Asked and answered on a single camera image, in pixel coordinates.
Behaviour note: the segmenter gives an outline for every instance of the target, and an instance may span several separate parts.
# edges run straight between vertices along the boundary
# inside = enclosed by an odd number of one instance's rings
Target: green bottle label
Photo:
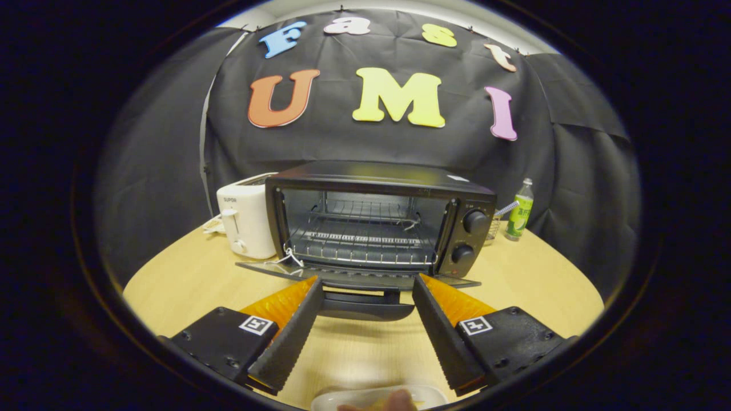
[[[510,219],[507,222],[507,229],[505,231],[514,237],[520,237],[528,223],[528,216],[531,215],[533,200],[517,195],[515,196],[515,200],[518,201],[520,205],[515,207],[510,213]]]

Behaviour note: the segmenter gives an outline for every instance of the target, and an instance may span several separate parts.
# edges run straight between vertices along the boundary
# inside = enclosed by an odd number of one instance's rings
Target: white toaster
[[[264,181],[276,173],[259,174],[221,187],[216,196],[231,250],[264,259],[276,254],[264,196]]]

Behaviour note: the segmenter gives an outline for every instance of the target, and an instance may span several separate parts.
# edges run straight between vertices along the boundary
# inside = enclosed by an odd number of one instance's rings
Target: oven handle
[[[384,291],[384,295],[363,295],[325,291],[318,315],[347,320],[396,321],[414,311],[413,304],[398,302],[398,291]]]

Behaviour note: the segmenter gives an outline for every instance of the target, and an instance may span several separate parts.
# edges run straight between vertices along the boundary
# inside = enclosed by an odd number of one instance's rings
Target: plastic bottle
[[[505,237],[508,240],[520,240],[520,236],[523,235],[523,230],[528,224],[528,217],[531,215],[531,208],[533,208],[532,185],[533,180],[526,178],[523,180],[523,188],[515,195],[515,201],[518,201],[520,205],[510,213],[510,219],[505,230]]]

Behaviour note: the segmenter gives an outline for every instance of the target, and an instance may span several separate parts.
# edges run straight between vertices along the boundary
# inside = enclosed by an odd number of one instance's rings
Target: letter m
[[[358,121],[381,121],[385,117],[378,107],[381,99],[394,121],[400,121],[406,109],[414,103],[409,122],[427,127],[444,127],[444,118],[439,114],[439,100],[436,88],[442,84],[437,76],[414,73],[404,87],[400,87],[385,69],[364,67],[355,74],[363,78],[363,94],[360,107],[353,111]]]

